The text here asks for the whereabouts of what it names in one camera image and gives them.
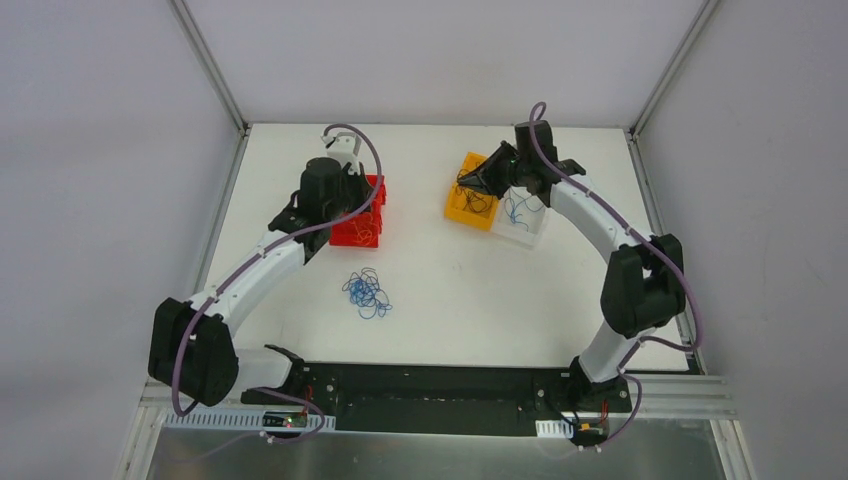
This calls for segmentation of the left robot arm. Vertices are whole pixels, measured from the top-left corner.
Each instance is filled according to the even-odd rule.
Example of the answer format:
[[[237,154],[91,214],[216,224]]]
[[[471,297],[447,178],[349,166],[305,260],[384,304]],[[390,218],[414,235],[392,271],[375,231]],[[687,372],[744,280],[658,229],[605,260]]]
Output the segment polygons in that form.
[[[309,160],[300,187],[269,223],[241,264],[189,299],[156,309],[148,374],[194,405],[215,406],[231,393],[266,387],[281,404],[297,402],[305,378],[298,357],[281,347],[236,348],[249,314],[283,279],[304,267],[329,241],[333,223],[359,212],[373,187],[355,159]]]

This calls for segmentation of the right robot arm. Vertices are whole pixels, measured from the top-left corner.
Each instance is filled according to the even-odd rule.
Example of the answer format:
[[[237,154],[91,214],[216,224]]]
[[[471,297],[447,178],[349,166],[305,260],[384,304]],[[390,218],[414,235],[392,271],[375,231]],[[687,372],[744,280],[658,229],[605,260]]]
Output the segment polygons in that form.
[[[624,220],[577,161],[559,159],[546,121],[514,130],[514,143],[502,142],[457,183],[499,199],[513,188],[525,189],[569,220],[605,261],[603,322],[572,361],[567,383],[572,404],[590,410],[605,400],[636,350],[685,310],[682,245],[671,234],[643,233]]]

